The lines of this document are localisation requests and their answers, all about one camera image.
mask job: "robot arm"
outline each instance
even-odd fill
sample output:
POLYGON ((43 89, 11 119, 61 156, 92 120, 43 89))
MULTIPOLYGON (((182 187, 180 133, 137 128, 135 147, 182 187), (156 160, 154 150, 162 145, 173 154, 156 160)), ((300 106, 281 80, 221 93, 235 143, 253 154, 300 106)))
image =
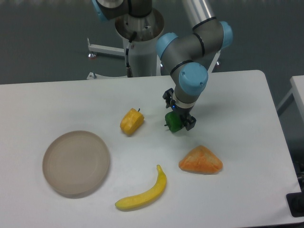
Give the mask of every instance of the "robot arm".
POLYGON ((142 18, 152 11, 152 0, 92 0, 92 3, 101 21, 124 14, 142 18))
POLYGON ((190 19, 193 34, 178 38, 174 33, 167 33, 158 40, 156 49, 176 85, 174 90, 171 88, 163 95, 166 107, 171 107, 183 126, 190 130, 196 122, 190 111, 208 80, 205 67, 193 61, 229 46, 233 35, 231 27, 226 22, 217 21, 206 0, 182 2, 190 19))
MULTIPOLYGON (((163 30, 163 18, 152 8, 152 0, 92 0, 92 3, 101 21, 117 18, 116 30, 122 37, 138 44, 151 41, 155 53, 152 40, 156 41, 160 36, 163 30)), ((163 95, 166 107, 171 107, 173 110, 174 119, 181 123, 180 129, 186 127, 190 130, 196 122, 190 111, 208 80, 205 67, 195 63, 194 60, 229 46, 233 35, 231 27, 226 22, 217 21, 207 0, 182 0, 182 3, 193 33, 184 38, 179 38, 174 33, 163 35, 157 41, 156 52, 176 85, 174 90, 171 88, 163 95)), ((140 61, 144 59, 145 68, 148 69, 147 63, 155 60, 154 53, 148 55, 150 58, 145 59, 141 55, 134 61, 132 66, 139 66, 136 68, 139 75, 151 75, 141 71, 144 64, 140 61)))

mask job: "cable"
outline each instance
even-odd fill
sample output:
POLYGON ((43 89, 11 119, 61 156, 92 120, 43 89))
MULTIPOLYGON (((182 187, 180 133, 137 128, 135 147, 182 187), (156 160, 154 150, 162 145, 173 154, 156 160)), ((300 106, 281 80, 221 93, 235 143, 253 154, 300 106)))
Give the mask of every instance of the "cable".
POLYGON ((129 43, 127 45, 127 48, 125 50, 125 62, 126 62, 126 67, 129 68, 130 67, 130 64, 129 64, 129 49, 130 49, 130 46, 132 44, 132 41, 136 38, 137 36, 137 32, 133 32, 131 38, 129 39, 129 43))

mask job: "white table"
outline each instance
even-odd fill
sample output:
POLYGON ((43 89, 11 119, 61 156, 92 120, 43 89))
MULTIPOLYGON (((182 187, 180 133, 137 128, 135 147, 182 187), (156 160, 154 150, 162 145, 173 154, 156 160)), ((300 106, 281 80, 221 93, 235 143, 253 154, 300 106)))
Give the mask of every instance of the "white table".
POLYGON ((299 192, 292 161, 265 76, 214 73, 191 114, 194 129, 172 134, 162 94, 168 76, 0 86, 1 228, 252 227, 293 218, 285 195, 299 192), (120 121, 141 108, 145 123, 126 137, 120 121), (104 139, 111 165, 102 186, 81 199, 54 192, 42 159, 60 135, 87 130, 104 139), (224 164, 216 175, 184 172, 178 162, 197 145, 224 164), (153 204, 122 212, 114 203, 148 190, 156 165, 167 174, 153 204))

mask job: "grey floor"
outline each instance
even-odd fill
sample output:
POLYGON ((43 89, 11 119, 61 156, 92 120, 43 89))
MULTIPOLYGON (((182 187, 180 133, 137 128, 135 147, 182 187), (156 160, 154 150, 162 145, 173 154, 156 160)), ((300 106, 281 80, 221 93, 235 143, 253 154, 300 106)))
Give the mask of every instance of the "grey floor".
MULTIPOLYGON (((164 16, 164 33, 191 33, 181 0, 153 3, 164 16)), ((217 71, 263 71, 277 105, 291 88, 290 78, 304 75, 304 1, 210 3, 218 19, 234 31, 234 42, 222 51, 217 71)), ((0 84, 85 80, 92 71, 126 74, 123 59, 89 60, 87 37, 93 44, 122 47, 114 21, 99 22, 90 0, 0 0, 0 84)), ((304 162, 304 124, 295 103, 280 121, 292 158, 304 162)))

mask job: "toy cantaloupe slice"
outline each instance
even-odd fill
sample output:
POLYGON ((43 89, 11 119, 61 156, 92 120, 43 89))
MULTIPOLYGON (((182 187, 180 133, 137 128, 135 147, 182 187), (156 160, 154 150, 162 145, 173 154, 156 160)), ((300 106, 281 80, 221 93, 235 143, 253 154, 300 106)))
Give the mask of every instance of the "toy cantaloupe slice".
POLYGON ((179 167, 184 171, 213 174, 223 168, 223 163, 208 148, 198 146, 179 162, 179 167))

